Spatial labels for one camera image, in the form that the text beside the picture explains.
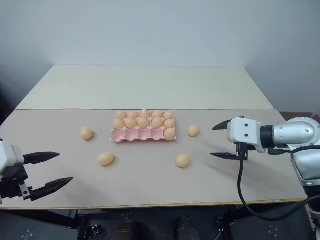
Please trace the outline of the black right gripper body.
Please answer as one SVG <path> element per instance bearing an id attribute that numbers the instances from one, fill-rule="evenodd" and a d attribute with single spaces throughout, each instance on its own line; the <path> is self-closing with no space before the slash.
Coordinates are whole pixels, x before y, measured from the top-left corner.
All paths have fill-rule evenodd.
<path id="1" fill-rule="evenodd" d="M 247 161 L 249 150 L 248 150 L 248 144 L 243 142 L 237 142 L 236 145 L 236 155 L 233 157 L 234 160 L 239 161 Z"/>

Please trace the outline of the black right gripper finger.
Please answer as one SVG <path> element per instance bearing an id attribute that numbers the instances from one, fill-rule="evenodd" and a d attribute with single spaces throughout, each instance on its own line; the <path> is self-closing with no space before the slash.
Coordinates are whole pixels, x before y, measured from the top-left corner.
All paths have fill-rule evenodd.
<path id="1" fill-rule="evenodd" d="M 237 160 L 238 156 L 235 154 L 231 154 L 228 152 L 212 152 L 210 153 L 212 156 L 224 159 L 224 160 Z"/>
<path id="2" fill-rule="evenodd" d="M 223 121 L 217 125 L 215 125 L 212 130 L 213 131 L 218 131 L 218 130 L 227 130 L 228 129 L 228 124 L 231 122 L 232 120 L 226 120 L 226 121 Z"/>

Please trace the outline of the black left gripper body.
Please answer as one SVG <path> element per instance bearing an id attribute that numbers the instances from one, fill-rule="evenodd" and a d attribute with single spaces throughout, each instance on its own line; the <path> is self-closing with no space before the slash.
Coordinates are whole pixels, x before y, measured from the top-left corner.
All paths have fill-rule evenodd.
<path id="1" fill-rule="evenodd" d="M 24 163 L 5 167 L 1 177 L 0 196 L 2 199 L 22 197 L 27 200 L 31 198 L 30 189 L 25 183 L 25 180 L 28 179 L 28 174 Z"/>

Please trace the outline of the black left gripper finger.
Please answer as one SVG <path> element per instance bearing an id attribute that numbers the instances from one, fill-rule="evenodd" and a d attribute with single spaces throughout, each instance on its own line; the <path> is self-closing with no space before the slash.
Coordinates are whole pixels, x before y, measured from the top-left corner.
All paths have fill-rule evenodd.
<path id="1" fill-rule="evenodd" d="M 35 165 L 35 164 L 43 163 L 58 156 L 60 156 L 59 153 L 52 152 L 52 151 L 25 154 L 23 155 L 24 165 L 27 165 L 27 164 Z"/>
<path id="2" fill-rule="evenodd" d="M 30 200 L 36 201 L 38 199 L 51 195 L 66 186 L 73 179 L 73 177 L 60 178 L 55 181 L 48 182 L 45 184 L 45 186 L 36 190 L 30 189 Z"/>

